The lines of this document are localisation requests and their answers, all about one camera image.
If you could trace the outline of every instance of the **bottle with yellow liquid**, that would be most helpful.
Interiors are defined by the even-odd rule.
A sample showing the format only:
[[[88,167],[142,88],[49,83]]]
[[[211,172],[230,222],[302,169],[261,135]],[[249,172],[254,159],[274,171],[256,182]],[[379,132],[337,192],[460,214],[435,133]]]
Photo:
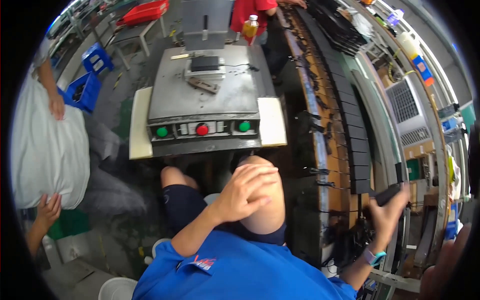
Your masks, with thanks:
[[[253,44],[258,30],[258,16],[251,14],[245,23],[243,23],[243,28],[241,34],[245,40],[247,40],[249,45]]]

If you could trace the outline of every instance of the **dark blue shorts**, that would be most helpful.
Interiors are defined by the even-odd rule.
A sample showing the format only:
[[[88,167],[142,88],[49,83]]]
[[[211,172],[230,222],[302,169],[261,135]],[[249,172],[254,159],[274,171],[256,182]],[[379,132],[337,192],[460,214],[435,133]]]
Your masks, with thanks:
[[[173,184],[163,189],[163,202],[167,211],[168,226],[177,234],[190,224],[207,207],[204,197],[194,188]],[[283,245],[285,242],[285,222],[277,230],[269,234],[256,234],[249,231],[242,223],[227,222],[215,230],[233,233],[245,240],[267,244]]]

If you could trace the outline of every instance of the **blue plastic stool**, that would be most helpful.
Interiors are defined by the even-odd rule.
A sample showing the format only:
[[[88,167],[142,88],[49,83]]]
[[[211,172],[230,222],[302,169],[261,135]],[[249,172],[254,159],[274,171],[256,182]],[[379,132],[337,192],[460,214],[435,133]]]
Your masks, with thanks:
[[[95,75],[98,75],[104,68],[109,68],[110,71],[113,70],[110,56],[98,43],[94,43],[93,46],[82,54],[82,64],[87,72],[93,72]],[[95,70],[95,66],[98,64],[102,65]]]
[[[75,94],[77,87],[82,84],[85,84],[82,95],[78,101],[74,101],[72,99],[73,94]],[[95,108],[96,100],[98,98],[98,94],[100,93],[101,87],[102,83],[92,72],[89,72],[72,82],[65,92],[59,87],[57,87],[57,89],[59,94],[62,95],[65,104],[79,108],[91,114]]]

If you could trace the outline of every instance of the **red button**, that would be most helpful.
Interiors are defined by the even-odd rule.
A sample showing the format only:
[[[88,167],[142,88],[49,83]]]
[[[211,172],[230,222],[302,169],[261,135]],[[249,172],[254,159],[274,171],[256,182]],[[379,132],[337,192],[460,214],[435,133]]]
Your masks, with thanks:
[[[208,126],[205,124],[199,124],[197,126],[197,134],[198,135],[206,135],[208,133]]]

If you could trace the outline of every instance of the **gray wall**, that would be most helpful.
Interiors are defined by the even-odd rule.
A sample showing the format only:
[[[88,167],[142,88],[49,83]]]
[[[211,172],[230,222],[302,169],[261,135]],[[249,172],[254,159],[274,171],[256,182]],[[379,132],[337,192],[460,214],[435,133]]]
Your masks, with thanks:
[[[463,105],[472,99],[460,58],[451,39],[443,34],[442,26],[423,7],[422,0],[383,0],[390,7],[403,9],[403,19],[412,26],[427,44],[442,66],[453,87],[458,103]]]

